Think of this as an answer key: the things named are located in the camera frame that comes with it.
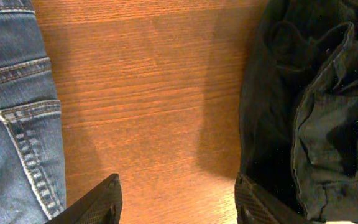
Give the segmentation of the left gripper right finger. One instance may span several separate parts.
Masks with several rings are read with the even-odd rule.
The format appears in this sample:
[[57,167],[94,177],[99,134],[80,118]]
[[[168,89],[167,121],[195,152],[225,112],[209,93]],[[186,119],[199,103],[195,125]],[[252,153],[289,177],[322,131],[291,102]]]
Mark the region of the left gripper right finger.
[[246,175],[237,175],[234,196],[238,224],[312,224]]

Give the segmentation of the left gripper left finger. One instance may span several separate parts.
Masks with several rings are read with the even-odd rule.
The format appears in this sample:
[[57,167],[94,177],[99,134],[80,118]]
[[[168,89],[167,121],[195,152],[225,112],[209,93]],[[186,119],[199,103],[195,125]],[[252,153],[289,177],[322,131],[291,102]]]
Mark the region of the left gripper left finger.
[[119,175],[111,174],[46,224],[119,224],[122,204]]

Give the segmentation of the black trousers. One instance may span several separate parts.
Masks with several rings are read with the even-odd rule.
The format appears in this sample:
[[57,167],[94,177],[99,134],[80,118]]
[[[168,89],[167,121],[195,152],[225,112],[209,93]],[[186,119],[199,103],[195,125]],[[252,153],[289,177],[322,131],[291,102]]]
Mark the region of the black trousers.
[[312,223],[358,223],[358,0],[266,5],[239,134],[239,174]]

